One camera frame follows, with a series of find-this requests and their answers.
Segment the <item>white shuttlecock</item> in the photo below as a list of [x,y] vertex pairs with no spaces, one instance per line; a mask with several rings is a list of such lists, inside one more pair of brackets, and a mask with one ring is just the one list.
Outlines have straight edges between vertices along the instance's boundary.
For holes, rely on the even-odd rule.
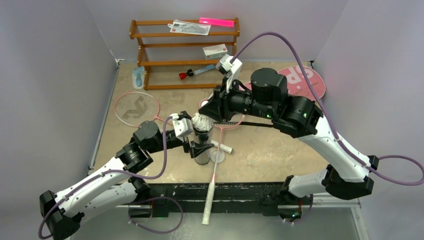
[[209,132],[214,126],[214,120],[206,115],[196,112],[192,117],[192,125],[199,132]]

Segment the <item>clear plastic tube lid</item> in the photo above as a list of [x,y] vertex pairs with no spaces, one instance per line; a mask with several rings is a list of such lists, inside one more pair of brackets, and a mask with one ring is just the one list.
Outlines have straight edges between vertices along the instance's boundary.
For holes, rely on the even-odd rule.
[[226,153],[223,150],[214,149],[210,152],[210,160],[214,163],[221,163],[224,161]]

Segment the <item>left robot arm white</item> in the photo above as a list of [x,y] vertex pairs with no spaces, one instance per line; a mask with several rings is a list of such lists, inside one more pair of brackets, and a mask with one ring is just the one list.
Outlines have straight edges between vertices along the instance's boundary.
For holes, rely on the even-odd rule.
[[213,148],[213,144],[189,141],[194,131],[212,129],[214,121],[203,114],[190,116],[186,111],[173,113],[162,126],[142,122],[124,145],[103,167],[78,183],[39,197],[42,221],[38,238],[66,240],[78,231],[82,222],[103,210],[135,202],[146,203],[146,180],[160,178],[168,165],[168,150],[183,147],[194,159]]

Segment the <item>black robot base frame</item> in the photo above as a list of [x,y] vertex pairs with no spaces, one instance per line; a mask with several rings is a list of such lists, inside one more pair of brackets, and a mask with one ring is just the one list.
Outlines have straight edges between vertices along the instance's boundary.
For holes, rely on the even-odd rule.
[[[297,220],[305,216],[309,206],[318,208],[358,207],[358,199],[342,200],[319,193],[297,199],[282,193],[282,182],[217,183],[213,187],[213,214],[262,214],[267,217]],[[151,183],[131,178],[113,185],[93,199],[75,193],[62,205],[66,213],[84,215],[88,219],[121,205],[152,210],[153,217],[170,213],[203,213],[208,194],[207,183]]]

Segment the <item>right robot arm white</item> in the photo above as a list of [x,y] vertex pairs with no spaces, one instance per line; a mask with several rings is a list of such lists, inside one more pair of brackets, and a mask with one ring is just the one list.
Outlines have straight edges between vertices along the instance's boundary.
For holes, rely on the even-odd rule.
[[307,144],[327,161],[327,167],[316,173],[288,176],[280,191],[284,202],[292,204],[307,195],[325,192],[342,200],[372,193],[374,181],[369,173],[378,167],[376,156],[359,153],[336,138],[315,102],[290,95],[287,78],[276,70],[255,70],[250,83],[250,89],[238,80],[231,88],[217,86],[199,113],[218,122],[228,122],[236,114],[268,119],[273,128]]

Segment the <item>black shuttlecock tube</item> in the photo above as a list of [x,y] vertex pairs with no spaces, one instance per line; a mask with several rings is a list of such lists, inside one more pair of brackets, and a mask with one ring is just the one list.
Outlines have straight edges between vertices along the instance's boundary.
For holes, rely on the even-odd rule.
[[[211,139],[211,135],[212,132],[206,132],[206,131],[197,131],[196,129],[193,128],[193,140],[196,143],[207,143],[207,144],[211,144],[212,143],[212,139]],[[199,155],[198,157],[196,157],[194,159],[194,161],[198,164],[198,165],[206,165],[209,163],[210,161],[210,150],[205,151],[204,153],[202,153],[201,155]]]

